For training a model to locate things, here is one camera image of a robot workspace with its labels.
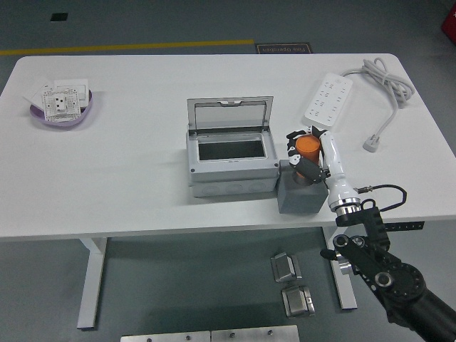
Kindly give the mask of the robot right hand white black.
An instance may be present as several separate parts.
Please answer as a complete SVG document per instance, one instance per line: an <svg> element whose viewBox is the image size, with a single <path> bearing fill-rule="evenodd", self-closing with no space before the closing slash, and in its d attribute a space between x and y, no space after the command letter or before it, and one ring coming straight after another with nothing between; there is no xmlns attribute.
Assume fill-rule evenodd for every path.
<svg viewBox="0 0 456 342"><path fill-rule="evenodd" d="M328 130L320 130L315 126L307 126L303 130L295 130L286 136L287 153L290 166L307 180L313 183L324 182L328 188L328 206L337 216L361 210L361 199L354 188L348 183L339 156L336 142ZM303 138L315 138L319 144L314 148L322 154L323 165L320 167L304 150L311 147Z"/></svg>

